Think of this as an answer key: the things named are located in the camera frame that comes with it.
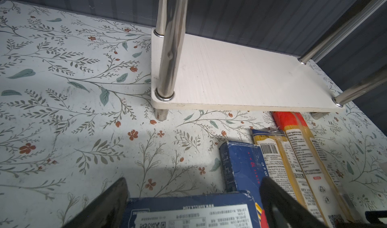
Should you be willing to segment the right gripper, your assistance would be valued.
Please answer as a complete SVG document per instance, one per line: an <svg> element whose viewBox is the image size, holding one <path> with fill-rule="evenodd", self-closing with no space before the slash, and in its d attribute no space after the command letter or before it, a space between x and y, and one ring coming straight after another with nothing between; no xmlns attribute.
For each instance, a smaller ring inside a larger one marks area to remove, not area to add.
<svg viewBox="0 0 387 228"><path fill-rule="evenodd" d="M387 224L380 219L387 218L387 211L366 211L365 218L368 223L337 223L337 228L387 228Z"/></svg>

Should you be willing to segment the blue-ended clear spaghetti bag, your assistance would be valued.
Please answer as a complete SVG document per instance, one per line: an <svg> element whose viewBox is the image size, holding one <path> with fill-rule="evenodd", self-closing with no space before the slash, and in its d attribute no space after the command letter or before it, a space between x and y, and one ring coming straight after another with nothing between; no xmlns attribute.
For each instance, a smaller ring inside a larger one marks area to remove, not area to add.
<svg viewBox="0 0 387 228"><path fill-rule="evenodd" d="M252 133L254 143L261 148L270 178L315 218L324 222L304 172L284 132L254 129Z"/></svg>

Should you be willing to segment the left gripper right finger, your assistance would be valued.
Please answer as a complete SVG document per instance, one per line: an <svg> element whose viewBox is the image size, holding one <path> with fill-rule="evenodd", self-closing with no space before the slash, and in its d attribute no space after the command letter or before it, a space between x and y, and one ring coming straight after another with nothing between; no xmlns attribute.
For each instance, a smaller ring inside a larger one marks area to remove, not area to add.
<svg viewBox="0 0 387 228"><path fill-rule="evenodd" d="M262 179L260 196L269 228L326 227L269 177Z"/></svg>

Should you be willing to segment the red-ended spaghetti bag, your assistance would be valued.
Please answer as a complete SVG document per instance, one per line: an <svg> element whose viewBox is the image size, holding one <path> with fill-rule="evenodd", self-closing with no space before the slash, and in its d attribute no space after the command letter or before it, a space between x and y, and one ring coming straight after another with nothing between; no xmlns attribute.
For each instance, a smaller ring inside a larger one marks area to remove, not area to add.
<svg viewBox="0 0 387 228"><path fill-rule="evenodd" d="M336 228L339 223L362 222L339 177L325 167L327 156L302 115L294 112L274 112L272 116L292 146L326 225Z"/></svg>

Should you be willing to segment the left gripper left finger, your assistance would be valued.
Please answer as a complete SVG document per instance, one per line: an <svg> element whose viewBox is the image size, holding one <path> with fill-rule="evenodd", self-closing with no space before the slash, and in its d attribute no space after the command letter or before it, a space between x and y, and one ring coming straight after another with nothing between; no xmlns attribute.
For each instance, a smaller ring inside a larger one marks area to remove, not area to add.
<svg viewBox="0 0 387 228"><path fill-rule="evenodd" d="M64 227L118 228L123 220L128 197L126 179L119 178Z"/></svg>

